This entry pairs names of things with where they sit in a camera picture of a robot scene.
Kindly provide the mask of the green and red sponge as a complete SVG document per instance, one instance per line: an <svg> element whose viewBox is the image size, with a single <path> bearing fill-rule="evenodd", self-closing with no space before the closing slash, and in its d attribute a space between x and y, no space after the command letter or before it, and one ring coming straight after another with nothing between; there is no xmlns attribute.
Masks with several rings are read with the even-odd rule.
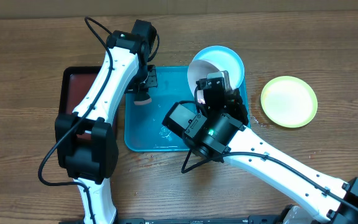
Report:
<svg viewBox="0 0 358 224"><path fill-rule="evenodd" d="M134 104L137 106L147 105L152 102L152 99L147 91L138 91L134 97Z"/></svg>

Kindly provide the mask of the white plate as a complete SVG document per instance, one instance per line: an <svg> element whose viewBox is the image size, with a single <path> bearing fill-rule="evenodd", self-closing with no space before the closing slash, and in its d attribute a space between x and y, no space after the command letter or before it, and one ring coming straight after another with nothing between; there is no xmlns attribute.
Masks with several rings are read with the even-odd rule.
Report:
<svg viewBox="0 0 358 224"><path fill-rule="evenodd" d="M190 90L194 99L198 103L206 104L208 106L217 107L221 104L224 93L222 89L207 89L206 91L198 89L196 82L204 78L218 78L223 77L225 71L221 67L216 66L212 60L198 59L193 60L188 67L187 79Z"/></svg>

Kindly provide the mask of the yellow-green plate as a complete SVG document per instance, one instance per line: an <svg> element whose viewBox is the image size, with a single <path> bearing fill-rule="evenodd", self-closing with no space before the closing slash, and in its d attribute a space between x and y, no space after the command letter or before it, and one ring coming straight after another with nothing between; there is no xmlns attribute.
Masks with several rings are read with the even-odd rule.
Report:
<svg viewBox="0 0 358 224"><path fill-rule="evenodd" d="M270 80L262 89L260 104L271 121L285 128L307 125L318 110L318 99L312 87L291 76Z"/></svg>

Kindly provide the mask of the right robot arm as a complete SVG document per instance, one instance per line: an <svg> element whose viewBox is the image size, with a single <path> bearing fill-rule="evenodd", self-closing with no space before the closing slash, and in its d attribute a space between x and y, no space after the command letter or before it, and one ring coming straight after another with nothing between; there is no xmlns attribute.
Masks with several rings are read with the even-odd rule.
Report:
<svg viewBox="0 0 358 224"><path fill-rule="evenodd" d="M175 103L162 124L181 137L189 153L202 157L187 173L209 161L244 169L296 202L276 223L358 223L358 177L349 182L314 170L286 155L247 127L247 110L238 89L227 78L202 78L204 104Z"/></svg>

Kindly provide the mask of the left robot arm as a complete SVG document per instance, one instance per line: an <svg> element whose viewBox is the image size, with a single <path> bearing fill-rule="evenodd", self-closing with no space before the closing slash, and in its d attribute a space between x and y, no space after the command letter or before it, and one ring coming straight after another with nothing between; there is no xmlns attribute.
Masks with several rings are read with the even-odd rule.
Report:
<svg viewBox="0 0 358 224"><path fill-rule="evenodd" d="M60 100L55 120L56 144L51 151L78 187L85 211L80 223L115 223L117 210L111 198L110 178L118 159L113 123L121 98L135 94L135 103L151 102L149 88L157 86L150 61L160 38L156 28L137 20L131 32L115 30L106 40L104 62L84 98L70 114Z"/></svg>

